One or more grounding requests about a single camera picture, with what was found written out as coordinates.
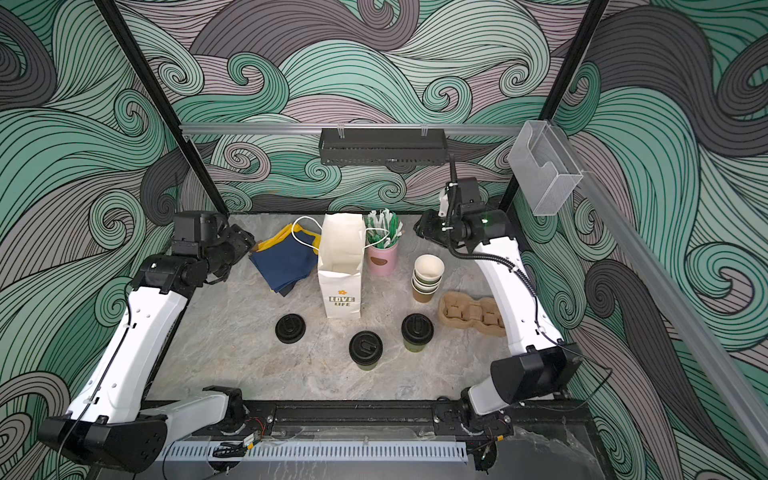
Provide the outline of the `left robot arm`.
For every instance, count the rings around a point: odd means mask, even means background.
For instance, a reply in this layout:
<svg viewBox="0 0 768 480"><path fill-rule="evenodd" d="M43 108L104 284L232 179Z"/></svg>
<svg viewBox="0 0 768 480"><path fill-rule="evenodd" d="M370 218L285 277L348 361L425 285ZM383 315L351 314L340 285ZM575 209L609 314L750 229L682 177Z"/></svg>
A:
<svg viewBox="0 0 768 480"><path fill-rule="evenodd" d="M217 213L182 213L168 255L141 264L118 330L87 385L59 416L46 418L39 441L80 465L140 473L164 448L210 425L228 434L245 426L238 388L211 386L185 400L143 409L145 387L168 336L209 276L225 280L254 247L252 234Z"/></svg>

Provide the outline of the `white paper takeout bag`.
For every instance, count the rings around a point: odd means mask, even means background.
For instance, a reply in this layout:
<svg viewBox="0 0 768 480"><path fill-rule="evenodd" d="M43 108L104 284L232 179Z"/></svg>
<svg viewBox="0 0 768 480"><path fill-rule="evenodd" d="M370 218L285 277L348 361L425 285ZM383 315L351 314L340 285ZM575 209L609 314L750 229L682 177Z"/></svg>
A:
<svg viewBox="0 0 768 480"><path fill-rule="evenodd" d="M302 219L313 221L321 229L318 247L295 236L295 226ZM363 216L352 213L326 214L322 224L309 216L301 216L291 225L291 235L297 242L318 254L317 274L326 316L329 319L359 319L366 248Z"/></svg>

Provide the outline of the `brown pulp cup carrier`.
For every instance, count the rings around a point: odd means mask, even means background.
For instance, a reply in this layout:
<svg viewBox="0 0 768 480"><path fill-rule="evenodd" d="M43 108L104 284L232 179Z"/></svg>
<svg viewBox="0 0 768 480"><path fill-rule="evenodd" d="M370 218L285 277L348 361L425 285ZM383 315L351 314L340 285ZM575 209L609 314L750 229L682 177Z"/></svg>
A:
<svg viewBox="0 0 768 480"><path fill-rule="evenodd" d="M494 337L506 336L500 309L492 297L474 299L463 292L448 291L440 298L438 317L450 328L474 329Z"/></svg>

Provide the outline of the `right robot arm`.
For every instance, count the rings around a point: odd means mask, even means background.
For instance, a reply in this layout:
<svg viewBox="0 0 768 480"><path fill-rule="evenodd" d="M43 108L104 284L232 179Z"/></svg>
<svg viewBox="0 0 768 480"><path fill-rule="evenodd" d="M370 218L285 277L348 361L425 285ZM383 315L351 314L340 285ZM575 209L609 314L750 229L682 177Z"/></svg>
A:
<svg viewBox="0 0 768 480"><path fill-rule="evenodd" d="M491 363L489 377L469 387L476 416L562 390L583 362L580 348L562 339L526 273L508 215L481 200L474 178L450 180L440 208L422 214L416 234L459 259L476 263L499 308L509 356Z"/></svg>

